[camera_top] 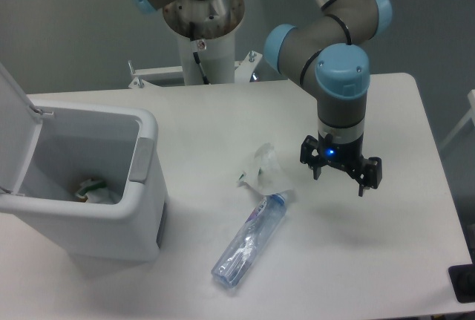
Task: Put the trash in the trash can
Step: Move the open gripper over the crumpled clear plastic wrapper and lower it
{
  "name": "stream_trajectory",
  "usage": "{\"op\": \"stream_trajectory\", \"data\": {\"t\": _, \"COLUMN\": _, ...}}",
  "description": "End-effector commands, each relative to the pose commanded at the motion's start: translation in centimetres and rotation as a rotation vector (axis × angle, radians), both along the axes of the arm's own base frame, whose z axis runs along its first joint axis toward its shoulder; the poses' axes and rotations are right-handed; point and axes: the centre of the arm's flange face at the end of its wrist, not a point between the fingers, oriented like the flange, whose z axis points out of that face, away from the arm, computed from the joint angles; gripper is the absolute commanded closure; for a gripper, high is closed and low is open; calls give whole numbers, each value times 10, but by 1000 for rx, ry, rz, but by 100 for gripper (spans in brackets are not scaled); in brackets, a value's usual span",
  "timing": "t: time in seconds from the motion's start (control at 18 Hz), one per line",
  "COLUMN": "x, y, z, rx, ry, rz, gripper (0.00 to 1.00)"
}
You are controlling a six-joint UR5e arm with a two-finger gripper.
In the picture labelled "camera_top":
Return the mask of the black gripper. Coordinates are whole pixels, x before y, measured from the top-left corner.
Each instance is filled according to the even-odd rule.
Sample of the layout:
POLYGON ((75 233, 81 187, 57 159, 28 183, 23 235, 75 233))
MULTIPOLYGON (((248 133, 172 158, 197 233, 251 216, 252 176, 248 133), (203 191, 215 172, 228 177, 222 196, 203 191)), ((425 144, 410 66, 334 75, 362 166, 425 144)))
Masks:
POLYGON ((353 172, 358 196, 362 197, 365 190, 377 189, 382 180, 381 158, 362 156, 363 136, 364 123, 350 127, 319 123, 318 137, 306 136, 301 144, 300 162, 312 170, 314 180, 321 176, 324 166, 353 172))

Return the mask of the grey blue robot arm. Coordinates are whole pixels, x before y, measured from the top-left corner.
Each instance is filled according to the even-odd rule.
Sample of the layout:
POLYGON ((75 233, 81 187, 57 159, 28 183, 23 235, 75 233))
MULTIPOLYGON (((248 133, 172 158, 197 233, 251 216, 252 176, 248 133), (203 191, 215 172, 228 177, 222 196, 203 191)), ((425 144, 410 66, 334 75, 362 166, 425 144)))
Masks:
MULTIPOLYGON (((391 23, 390 0, 315 0, 322 17, 308 27, 279 25, 263 56, 279 74, 315 97, 318 134, 301 145, 300 161, 319 177, 325 166, 354 179, 361 191, 382 179, 379 157, 362 154, 370 66, 361 44, 391 23)), ((179 42, 188 85, 234 82, 234 34, 243 0, 133 0, 144 13, 161 11, 179 42)))

